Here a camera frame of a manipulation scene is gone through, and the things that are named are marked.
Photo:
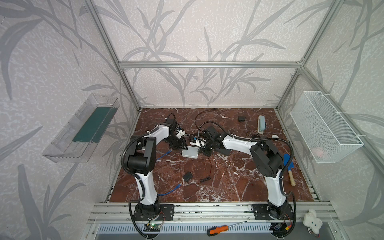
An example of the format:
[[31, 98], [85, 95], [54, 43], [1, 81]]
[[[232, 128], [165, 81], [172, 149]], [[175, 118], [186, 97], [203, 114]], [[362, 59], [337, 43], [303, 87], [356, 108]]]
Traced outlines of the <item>black network switch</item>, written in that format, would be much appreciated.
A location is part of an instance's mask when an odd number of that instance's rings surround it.
[[215, 149], [218, 153], [222, 154], [222, 155], [225, 155], [225, 156], [229, 156], [231, 151], [232, 150], [229, 150], [229, 149], [222, 149], [222, 148], [216, 148]]

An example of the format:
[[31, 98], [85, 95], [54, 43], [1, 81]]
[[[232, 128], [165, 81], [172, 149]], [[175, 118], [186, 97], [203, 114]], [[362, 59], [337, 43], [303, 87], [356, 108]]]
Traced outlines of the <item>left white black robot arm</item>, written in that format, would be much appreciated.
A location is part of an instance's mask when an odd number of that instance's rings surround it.
[[153, 219], [160, 214], [159, 194], [155, 189], [153, 170], [156, 164], [157, 144], [164, 141], [172, 150], [187, 150], [185, 133], [179, 129], [176, 118], [166, 118], [146, 133], [132, 137], [121, 155], [122, 169], [138, 184], [140, 198], [135, 211], [139, 216]]

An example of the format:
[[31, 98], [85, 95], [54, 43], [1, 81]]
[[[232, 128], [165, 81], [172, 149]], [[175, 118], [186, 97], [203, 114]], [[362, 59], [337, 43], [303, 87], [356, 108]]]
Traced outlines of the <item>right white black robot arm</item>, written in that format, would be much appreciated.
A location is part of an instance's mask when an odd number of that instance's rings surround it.
[[252, 157], [256, 168], [266, 180], [268, 190], [267, 213], [275, 220], [285, 216], [290, 211], [288, 193], [284, 190], [283, 176], [288, 170], [284, 166], [284, 157], [275, 146], [274, 142], [283, 142], [293, 148], [290, 143], [280, 138], [248, 139], [237, 137], [227, 132], [218, 132], [213, 126], [208, 127], [203, 132], [203, 136], [198, 136], [198, 141], [206, 140], [202, 143], [203, 149], [215, 149], [223, 151], [228, 155], [231, 151], [245, 153]]

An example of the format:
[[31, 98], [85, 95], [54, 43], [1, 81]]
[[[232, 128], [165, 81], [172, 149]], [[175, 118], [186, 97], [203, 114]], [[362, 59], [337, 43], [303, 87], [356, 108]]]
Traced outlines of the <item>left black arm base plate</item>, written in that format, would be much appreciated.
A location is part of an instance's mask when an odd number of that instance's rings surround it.
[[135, 221], [172, 221], [174, 218], [175, 206], [168, 204], [143, 205], [139, 203], [135, 207]]

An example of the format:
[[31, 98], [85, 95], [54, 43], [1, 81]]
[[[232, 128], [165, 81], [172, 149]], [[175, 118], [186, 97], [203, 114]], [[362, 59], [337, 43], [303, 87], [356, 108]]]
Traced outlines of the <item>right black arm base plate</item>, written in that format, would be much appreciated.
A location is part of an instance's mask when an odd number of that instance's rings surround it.
[[255, 220], [277, 220], [282, 221], [284, 217], [294, 219], [294, 210], [290, 204], [284, 203], [280, 207], [276, 207], [270, 203], [267, 204], [252, 204], [251, 212], [255, 216]]

